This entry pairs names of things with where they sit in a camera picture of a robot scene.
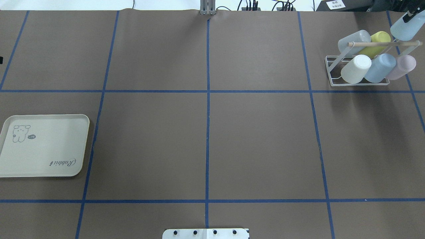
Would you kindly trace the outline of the blue plastic cup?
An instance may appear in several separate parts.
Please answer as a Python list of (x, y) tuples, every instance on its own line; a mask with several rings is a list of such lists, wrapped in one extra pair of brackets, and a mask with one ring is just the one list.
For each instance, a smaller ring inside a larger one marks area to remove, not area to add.
[(424, 25), (425, 12), (422, 11), (419, 14), (413, 16), (413, 18), (408, 22), (404, 21), (403, 18), (405, 16), (408, 16), (408, 13), (405, 13), (390, 27), (390, 32), (396, 39), (401, 41), (410, 41)]
[(396, 66), (396, 58), (388, 53), (383, 53), (372, 60), (371, 67), (364, 76), (370, 83), (380, 83)]

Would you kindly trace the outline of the pink plastic cup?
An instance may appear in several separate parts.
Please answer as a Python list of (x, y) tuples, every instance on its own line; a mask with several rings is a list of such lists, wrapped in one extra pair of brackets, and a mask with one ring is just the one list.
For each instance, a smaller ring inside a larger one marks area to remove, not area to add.
[(395, 67), (385, 76), (388, 80), (398, 80), (416, 68), (416, 59), (410, 55), (396, 58)]

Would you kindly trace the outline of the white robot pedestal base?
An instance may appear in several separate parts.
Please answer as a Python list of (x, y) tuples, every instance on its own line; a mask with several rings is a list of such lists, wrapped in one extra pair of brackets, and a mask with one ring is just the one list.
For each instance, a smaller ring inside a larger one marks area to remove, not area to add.
[(245, 228), (192, 228), (167, 229), (163, 239), (249, 239), (249, 229)]

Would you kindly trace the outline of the white plastic cup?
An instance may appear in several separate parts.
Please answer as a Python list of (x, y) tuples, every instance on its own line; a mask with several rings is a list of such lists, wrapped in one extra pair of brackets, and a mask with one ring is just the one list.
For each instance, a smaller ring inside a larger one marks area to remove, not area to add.
[(357, 55), (350, 62), (348, 62), (341, 70), (342, 79), (350, 84), (360, 83), (369, 68), (372, 61), (366, 55)]

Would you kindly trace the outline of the aluminium frame post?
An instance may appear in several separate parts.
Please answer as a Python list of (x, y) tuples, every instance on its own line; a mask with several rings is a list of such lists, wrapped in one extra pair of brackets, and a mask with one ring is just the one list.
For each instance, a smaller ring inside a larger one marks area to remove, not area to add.
[(200, 15), (215, 15), (216, 14), (215, 0), (200, 0)]

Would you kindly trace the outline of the cream plastic tray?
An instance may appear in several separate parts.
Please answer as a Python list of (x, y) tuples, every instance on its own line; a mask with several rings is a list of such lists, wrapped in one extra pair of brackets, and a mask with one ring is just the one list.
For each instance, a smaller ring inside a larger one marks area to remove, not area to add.
[(10, 116), (1, 130), (1, 177), (76, 176), (89, 127), (86, 115)]

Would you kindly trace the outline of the grey plastic cup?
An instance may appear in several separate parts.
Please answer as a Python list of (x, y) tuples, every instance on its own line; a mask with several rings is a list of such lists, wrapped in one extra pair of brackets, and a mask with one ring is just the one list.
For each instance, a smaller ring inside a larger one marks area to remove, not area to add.
[[(338, 41), (338, 49), (340, 53), (342, 53), (346, 47), (348, 47), (348, 43), (350, 42), (371, 42), (371, 36), (366, 30), (360, 30), (358, 32), (352, 33), (349, 36), (346, 36)], [(363, 50), (365, 47), (352, 47), (349, 52), (346, 54), (347, 57), (351, 57), (357, 55), (358, 52)]]

